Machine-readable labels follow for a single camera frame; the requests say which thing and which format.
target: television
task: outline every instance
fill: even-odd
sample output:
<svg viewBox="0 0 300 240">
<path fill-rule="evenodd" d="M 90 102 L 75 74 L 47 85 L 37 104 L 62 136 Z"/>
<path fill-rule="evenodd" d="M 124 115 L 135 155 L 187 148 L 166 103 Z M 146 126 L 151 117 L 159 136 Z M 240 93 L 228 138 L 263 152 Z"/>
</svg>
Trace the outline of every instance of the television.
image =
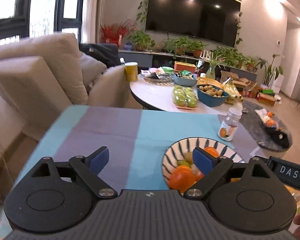
<svg viewBox="0 0 300 240">
<path fill-rule="evenodd" d="M 234 47 L 240 6 L 235 0 L 149 0 L 146 30 Z"/>
</svg>

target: tv cabinet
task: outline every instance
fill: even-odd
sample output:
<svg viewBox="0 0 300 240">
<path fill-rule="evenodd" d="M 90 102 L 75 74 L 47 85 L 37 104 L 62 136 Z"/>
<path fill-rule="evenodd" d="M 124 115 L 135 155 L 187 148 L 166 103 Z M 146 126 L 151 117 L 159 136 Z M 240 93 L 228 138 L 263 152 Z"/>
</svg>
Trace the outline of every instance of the tv cabinet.
<svg viewBox="0 0 300 240">
<path fill-rule="evenodd" d="M 147 70 L 150 67 L 158 68 L 160 66 L 174 67 L 175 61 L 186 62 L 194 65 L 196 65 L 199 61 L 199 59 L 191 56 L 175 55 L 170 53 L 154 52 L 154 51 L 152 52 L 133 51 L 133 50 L 128 51 L 128 50 L 120 50 L 120 49 L 119 49 L 119 57 L 123 57 L 125 62 L 137 62 L 138 67 L 142 70 Z M 239 76 L 239 78 L 244 77 L 254 82 L 257 80 L 257 73 L 255 72 L 229 67 L 229 66 L 222 66 L 222 70 L 236 73 Z"/>
</svg>

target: yellow cup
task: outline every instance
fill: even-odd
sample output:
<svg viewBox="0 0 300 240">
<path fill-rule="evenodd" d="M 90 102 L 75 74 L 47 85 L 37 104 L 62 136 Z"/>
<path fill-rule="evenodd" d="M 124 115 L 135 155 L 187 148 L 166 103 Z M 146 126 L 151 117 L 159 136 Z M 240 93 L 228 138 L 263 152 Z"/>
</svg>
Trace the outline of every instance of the yellow cup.
<svg viewBox="0 0 300 240">
<path fill-rule="evenodd" d="M 133 82 L 138 80 L 138 63 L 127 62 L 124 64 L 126 69 L 126 81 Z"/>
</svg>

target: white table top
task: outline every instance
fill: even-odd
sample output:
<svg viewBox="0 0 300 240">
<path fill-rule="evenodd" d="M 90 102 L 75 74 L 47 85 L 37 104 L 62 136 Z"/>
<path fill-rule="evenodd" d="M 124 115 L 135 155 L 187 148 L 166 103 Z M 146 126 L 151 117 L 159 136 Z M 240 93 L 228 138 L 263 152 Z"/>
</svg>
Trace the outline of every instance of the white table top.
<svg viewBox="0 0 300 240">
<path fill-rule="evenodd" d="M 130 89 L 131 92 L 140 100 L 162 111 L 226 115 L 231 107 L 228 104 L 222 104 L 217 107 L 209 107 L 198 100 L 198 108 L 196 110 L 176 108 L 172 102 L 173 85 L 164 86 L 150 84 L 146 82 L 141 75 L 138 75 L 138 81 L 130 82 Z"/>
</svg>

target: purple stripe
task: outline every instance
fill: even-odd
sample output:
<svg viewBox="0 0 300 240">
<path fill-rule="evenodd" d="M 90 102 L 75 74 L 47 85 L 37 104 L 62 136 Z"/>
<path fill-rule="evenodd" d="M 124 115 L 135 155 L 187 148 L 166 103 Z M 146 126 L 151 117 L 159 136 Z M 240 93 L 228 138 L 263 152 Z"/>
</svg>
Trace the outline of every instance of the purple stripe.
<svg viewBox="0 0 300 240">
<path fill-rule="evenodd" d="M 120 192 L 128 179 L 142 110 L 90 107 L 63 142 L 55 161 L 87 156 L 101 146 L 110 151 L 109 163 L 100 178 Z"/>
<path fill-rule="evenodd" d="M 218 114 L 220 124 L 225 118 L 225 115 Z M 231 141 L 231 144 L 234 146 L 234 150 L 244 159 L 246 163 L 248 163 L 252 157 L 250 156 L 250 153 L 255 148 L 259 147 L 259 145 L 255 142 L 255 140 L 251 137 L 241 123 L 239 123 L 238 129 L 233 140 Z M 257 152 L 255 152 L 255 155 L 265 157 L 262 149 L 259 149 Z"/>
</svg>

